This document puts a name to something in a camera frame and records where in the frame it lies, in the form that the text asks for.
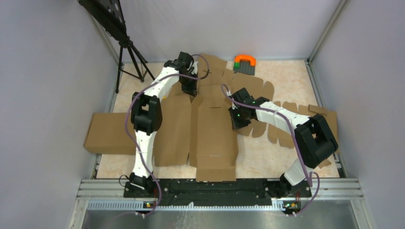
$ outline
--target black tripod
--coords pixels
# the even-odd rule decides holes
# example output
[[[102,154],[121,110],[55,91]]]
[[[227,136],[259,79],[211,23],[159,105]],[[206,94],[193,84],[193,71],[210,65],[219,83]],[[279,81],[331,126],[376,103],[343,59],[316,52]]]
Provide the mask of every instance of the black tripod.
[[[140,79],[141,82],[144,82],[144,81],[145,81],[145,75],[146,75],[146,72],[148,72],[149,75],[152,77],[152,79],[155,80],[155,77],[153,77],[153,75],[152,75],[152,73],[150,72],[149,68],[146,66],[147,61],[145,60],[145,58],[143,58],[142,54],[140,54],[140,52],[138,51],[138,49],[135,48],[134,43],[129,39],[129,37],[127,37],[126,40],[119,41],[118,43],[119,43],[120,48],[119,48],[119,62],[118,62],[118,74],[117,74],[117,87],[116,87],[116,89],[115,89],[115,92],[118,93],[120,72],[124,72],[124,73],[126,73],[126,74],[128,74],[128,75],[132,75],[133,77]],[[124,71],[124,70],[122,69],[122,67],[123,67],[123,64],[122,64],[122,51],[123,51],[124,49],[128,49],[128,53],[129,53],[129,55],[131,56],[131,60],[132,60],[132,62],[133,62],[134,65],[135,65],[135,69],[137,70],[138,76],[136,76],[136,75],[134,75],[134,74],[131,74],[131,73],[127,72],[127,71]],[[140,72],[140,69],[139,69],[137,60],[135,59],[134,53],[135,53],[135,55],[138,57],[140,63],[141,63],[141,64],[145,67],[145,69],[146,69],[146,72],[144,72],[143,74]]]
[[[155,80],[149,68],[146,66],[147,61],[140,54],[134,43],[129,39],[127,35],[127,27],[125,26],[124,15],[122,14],[121,3],[119,0],[78,0],[82,5],[105,29],[111,34],[111,36],[118,41],[119,49],[119,61],[118,61],[118,75],[117,75],[117,87],[115,92],[118,93],[119,89],[119,75],[120,72],[132,75],[140,79],[141,82],[145,80],[146,72]],[[128,49],[131,60],[135,65],[138,76],[122,70],[122,51]],[[142,66],[145,67],[146,72],[143,74],[139,70],[135,55],[138,57]]]

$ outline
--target beige table surface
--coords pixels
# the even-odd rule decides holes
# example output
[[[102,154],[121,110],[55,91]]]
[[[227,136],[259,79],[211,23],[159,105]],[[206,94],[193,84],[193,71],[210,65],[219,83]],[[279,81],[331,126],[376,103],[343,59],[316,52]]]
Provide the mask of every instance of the beige table surface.
[[[227,68],[232,69],[233,62],[228,62]],[[157,77],[163,63],[148,63],[152,74]],[[136,75],[133,64],[125,64],[124,70]],[[270,81],[274,85],[273,101],[295,102],[297,105],[317,104],[309,80],[304,61],[257,61],[256,77]],[[113,112],[126,112],[131,102],[132,94],[150,85],[152,79],[146,76],[141,83],[128,74],[122,75],[120,91],[115,101]],[[237,178],[278,178],[297,158],[295,149],[280,147],[269,142],[267,130],[259,138],[238,135],[239,155],[236,160]],[[329,158],[331,165],[315,171],[320,177],[339,177],[333,156]],[[132,172],[135,156],[102,155],[98,167],[97,178],[118,178]],[[195,178],[196,168],[189,165],[172,167],[154,167],[158,178]]]

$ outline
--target orange handle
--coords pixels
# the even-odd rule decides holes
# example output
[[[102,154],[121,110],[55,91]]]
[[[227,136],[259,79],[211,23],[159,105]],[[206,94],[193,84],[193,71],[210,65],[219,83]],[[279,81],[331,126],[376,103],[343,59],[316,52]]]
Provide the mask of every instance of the orange handle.
[[[256,59],[253,56],[237,55],[235,57],[235,62],[239,63],[240,61],[249,61],[251,66],[256,66]]]

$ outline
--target tripod leg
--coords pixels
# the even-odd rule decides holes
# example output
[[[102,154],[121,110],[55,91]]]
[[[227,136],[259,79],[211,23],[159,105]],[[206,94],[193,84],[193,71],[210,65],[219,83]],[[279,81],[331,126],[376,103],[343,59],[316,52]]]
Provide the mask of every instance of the tripod leg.
[[[146,71],[149,73],[149,75],[152,77],[152,79],[155,80],[155,77],[153,77],[153,74],[150,72],[149,68],[146,66],[146,60],[143,58],[143,56],[140,54],[140,52],[135,48],[134,45],[131,45],[131,47],[134,50],[137,57],[139,58],[140,63],[145,67]]]
[[[131,56],[132,62],[135,65],[135,69],[137,70],[138,77],[139,77],[140,81],[143,82],[144,78],[142,77],[142,73],[140,72],[140,69],[139,69],[137,60],[135,59],[134,53],[132,52],[131,47],[128,47],[127,49],[128,49],[129,55]]]
[[[118,88],[119,88],[119,75],[120,75],[120,71],[121,71],[121,68],[122,68],[122,50],[123,50],[123,47],[121,46],[121,47],[119,48],[117,87],[116,87],[116,89],[115,89],[115,93],[118,93]]]

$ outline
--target gray wall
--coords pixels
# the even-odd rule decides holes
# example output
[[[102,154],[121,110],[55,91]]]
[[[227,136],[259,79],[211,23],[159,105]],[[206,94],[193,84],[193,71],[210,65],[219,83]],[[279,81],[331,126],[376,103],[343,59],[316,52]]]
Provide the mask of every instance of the gray wall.
[[[225,59],[307,58],[339,0],[126,0],[128,34],[151,62],[206,52]],[[117,52],[118,43],[112,39]],[[129,62],[128,52],[124,60]]]
[[[378,228],[403,228],[405,2],[350,1],[316,58],[341,151]]]
[[[0,7],[0,228],[66,228],[116,63],[75,0]]]

